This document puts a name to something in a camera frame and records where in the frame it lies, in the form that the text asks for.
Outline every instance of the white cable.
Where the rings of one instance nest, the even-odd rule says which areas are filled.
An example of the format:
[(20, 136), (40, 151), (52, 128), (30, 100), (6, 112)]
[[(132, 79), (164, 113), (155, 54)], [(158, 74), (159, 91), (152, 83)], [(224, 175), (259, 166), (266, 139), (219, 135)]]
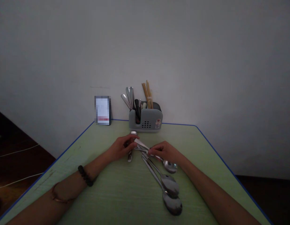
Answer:
[[(43, 174), (43, 173), (35, 174), (35, 175), (30, 176), (30, 177), (34, 177), (34, 176), (37, 176), (37, 175), (40, 175), (40, 174)], [(0, 188), (7, 187), (8, 185), (11, 185), (11, 184), (13, 184), (13, 183), (16, 183), (16, 182), (19, 182), (19, 181), (25, 180), (25, 179), (30, 178), (30, 177), (26, 177), (26, 178), (24, 178), (24, 179), (21, 179), (21, 180), (18, 180), (18, 181), (12, 182), (12, 183), (7, 184), (7, 185), (5, 185), (5, 186), (2, 186), (2, 187), (0, 187)]]
[(17, 151), (17, 152), (26, 151), (26, 150), (31, 149), (31, 148), (27, 148), (27, 149), (24, 149), (24, 150), (21, 150), (21, 151)]

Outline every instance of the table top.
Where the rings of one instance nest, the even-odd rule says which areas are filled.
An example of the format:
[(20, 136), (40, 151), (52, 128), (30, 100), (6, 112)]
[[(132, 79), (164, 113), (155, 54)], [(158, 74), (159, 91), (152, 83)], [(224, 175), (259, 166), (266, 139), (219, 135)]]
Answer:
[[(107, 150), (117, 137), (129, 132), (127, 121), (113, 120), (110, 126), (92, 123), (11, 206), (1, 217), (0, 224), (7, 223), (55, 183), (74, 173), (79, 165), (86, 165)], [(163, 123), (159, 133), (138, 135), (147, 146), (168, 141), (261, 224), (270, 224), (196, 126)], [(153, 161), (163, 173), (167, 173), (160, 162)], [(132, 162), (128, 163), (127, 157), (124, 157), (109, 164), (93, 187), (86, 188), (79, 195), (58, 224), (93, 224), (94, 221), (108, 224), (217, 224), (185, 173), (178, 168), (172, 176), (180, 187), (179, 197), (183, 205), (180, 216), (172, 216), (167, 211), (159, 184), (141, 159), (141, 152), (135, 150)]]

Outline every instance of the blue table edge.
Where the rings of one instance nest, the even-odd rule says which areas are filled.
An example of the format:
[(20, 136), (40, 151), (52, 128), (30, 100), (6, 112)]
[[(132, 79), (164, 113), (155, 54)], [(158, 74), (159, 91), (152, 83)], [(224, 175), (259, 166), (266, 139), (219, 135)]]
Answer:
[[(118, 120), (118, 121), (128, 121), (128, 120), (120, 120), (120, 119), (112, 119), (112, 120)], [(0, 216), (0, 220), (18, 203), (18, 201), (33, 187), (33, 185), (36, 184), (36, 182), (57, 162), (57, 160), (59, 160), (60, 157), (62, 157), (62, 155), (81, 137), (81, 135), (83, 135), (84, 132), (86, 132), (86, 130), (94, 123), (95, 121), (93, 121), (79, 136), (78, 138), (75, 139), (75, 141), (73, 141), (72, 144), (70, 144), (70, 146), (51, 164), (51, 166), (48, 167), (48, 169), (46, 169), (45, 172), (43, 172), (43, 174), (41, 176), (38, 177), (38, 179), (11, 205), (11, 207), (8, 208), (8, 210), (5, 211), (5, 213), (3, 213), (2, 216)], [(171, 125), (183, 125), (183, 126), (194, 126), (196, 127), (200, 133), (204, 136), (204, 134), (201, 132), (201, 130), (196, 126), (196, 125), (191, 125), (191, 124), (180, 124), (180, 123), (163, 123), (163, 124), (171, 124)], [(262, 214), (265, 216), (265, 218), (269, 221), (270, 224), (273, 225), (273, 223), (271, 222), (271, 220), (269, 219), (269, 217), (266, 215), (266, 213), (261, 209), (261, 207), (258, 205), (258, 203), (254, 200), (254, 198), (250, 195), (250, 193), (246, 190), (246, 188), (243, 186), (243, 184), (239, 181), (239, 179), (235, 176), (235, 174), (232, 172), (232, 170), (229, 168), (229, 166), (225, 163), (225, 161), (222, 159), (222, 157), (219, 155), (219, 153), (216, 151), (216, 149), (212, 146), (212, 144), (209, 142), (209, 140), (204, 136), (204, 138), (207, 140), (207, 142), (210, 144), (210, 146), (213, 148), (213, 150), (217, 153), (217, 155), (219, 156), (219, 158), (222, 160), (222, 162), (225, 164), (225, 166), (229, 169), (229, 171), (233, 174), (233, 176), (235, 177), (235, 179), (239, 182), (239, 184), (242, 186), (242, 188), (245, 190), (245, 192), (249, 195), (249, 197), (251, 198), (251, 200), (255, 203), (255, 205), (258, 207), (258, 209), (262, 212)]]

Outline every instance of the right hand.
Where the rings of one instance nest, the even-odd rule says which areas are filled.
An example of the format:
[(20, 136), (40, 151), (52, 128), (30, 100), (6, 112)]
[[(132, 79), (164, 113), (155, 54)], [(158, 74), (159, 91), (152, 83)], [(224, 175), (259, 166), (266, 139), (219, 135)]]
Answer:
[(183, 155), (168, 142), (163, 141), (149, 149), (148, 155), (156, 155), (171, 163), (179, 164)]

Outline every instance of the wooden chopsticks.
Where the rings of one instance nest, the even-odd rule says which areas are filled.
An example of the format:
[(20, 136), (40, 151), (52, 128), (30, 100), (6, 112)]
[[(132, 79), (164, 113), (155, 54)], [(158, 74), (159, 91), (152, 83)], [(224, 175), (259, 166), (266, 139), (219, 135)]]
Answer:
[(151, 93), (151, 90), (150, 90), (150, 87), (149, 87), (148, 80), (146, 80), (146, 84), (142, 83), (142, 87), (143, 87), (144, 94), (145, 94), (145, 97), (146, 97), (146, 100), (147, 100), (147, 108), (153, 109), (152, 93)]

